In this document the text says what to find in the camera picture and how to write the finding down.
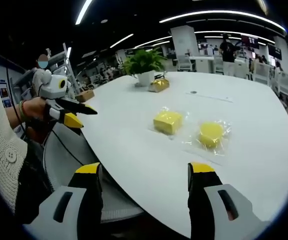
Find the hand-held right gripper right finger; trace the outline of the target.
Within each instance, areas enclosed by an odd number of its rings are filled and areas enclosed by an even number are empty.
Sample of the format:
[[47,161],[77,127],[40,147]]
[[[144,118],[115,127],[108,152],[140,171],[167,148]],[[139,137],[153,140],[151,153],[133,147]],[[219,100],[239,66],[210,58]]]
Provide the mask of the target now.
[[188,201],[192,240],[255,240],[270,225],[252,203],[204,163],[188,163]]

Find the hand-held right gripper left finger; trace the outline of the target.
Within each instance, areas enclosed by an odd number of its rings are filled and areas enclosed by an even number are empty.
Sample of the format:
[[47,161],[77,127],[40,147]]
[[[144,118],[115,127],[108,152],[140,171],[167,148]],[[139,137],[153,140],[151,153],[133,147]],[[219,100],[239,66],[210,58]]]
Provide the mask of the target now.
[[23,227],[34,240],[98,240],[103,209],[99,162],[78,168]]

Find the person's left hand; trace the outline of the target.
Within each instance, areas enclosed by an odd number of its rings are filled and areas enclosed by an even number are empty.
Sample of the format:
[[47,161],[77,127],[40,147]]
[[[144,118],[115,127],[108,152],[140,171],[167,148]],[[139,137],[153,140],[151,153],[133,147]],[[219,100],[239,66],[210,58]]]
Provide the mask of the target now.
[[21,112],[29,120],[38,119],[40,121],[43,121],[45,107],[46,107],[46,101],[41,97],[35,97],[30,100],[25,100],[22,102]]

